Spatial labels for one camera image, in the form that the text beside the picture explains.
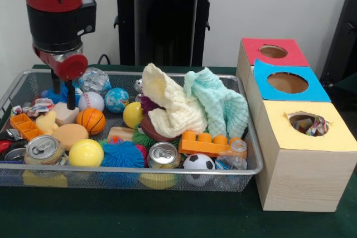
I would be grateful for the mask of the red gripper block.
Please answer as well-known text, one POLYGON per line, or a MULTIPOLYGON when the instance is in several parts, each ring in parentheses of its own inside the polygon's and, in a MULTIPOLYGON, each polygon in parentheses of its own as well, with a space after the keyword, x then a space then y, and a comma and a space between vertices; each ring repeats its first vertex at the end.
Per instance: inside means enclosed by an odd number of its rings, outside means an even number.
POLYGON ((67 108, 74 110, 76 108, 76 99, 72 80, 81 77, 88 68, 88 60, 83 55, 83 48, 78 47, 77 50, 63 54, 45 52, 36 47, 33 47, 33 50, 41 61, 52 69, 51 78, 56 95, 61 93, 61 80, 67 81, 67 108))

